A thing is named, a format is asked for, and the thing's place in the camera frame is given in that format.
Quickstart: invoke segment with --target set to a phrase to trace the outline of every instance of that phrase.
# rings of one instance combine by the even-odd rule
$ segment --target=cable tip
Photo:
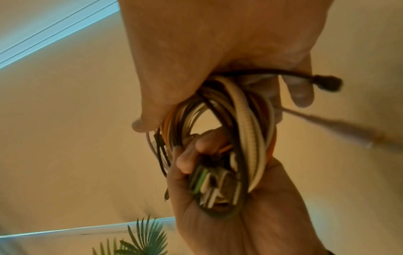
[[[340,91],[343,85],[343,80],[335,76],[315,75],[311,82],[316,84],[320,89],[330,92]]]

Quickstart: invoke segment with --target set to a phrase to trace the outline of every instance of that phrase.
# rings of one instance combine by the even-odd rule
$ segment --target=ceiling trim
[[[95,0],[54,24],[34,32],[26,39],[0,52],[3,68],[63,37],[119,11],[117,0]]]

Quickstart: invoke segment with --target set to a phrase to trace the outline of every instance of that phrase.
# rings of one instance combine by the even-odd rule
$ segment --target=hand
[[[176,226],[194,254],[327,255],[298,190],[281,163],[272,159],[241,213],[214,219],[203,212],[188,191],[200,153],[214,154],[226,144],[219,129],[175,147],[167,176]]]
[[[332,0],[119,0],[142,97],[138,132],[155,130],[212,72],[280,68],[311,73],[310,50]],[[312,85],[283,77],[295,104]],[[239,79],[281,105],[277,77]]]

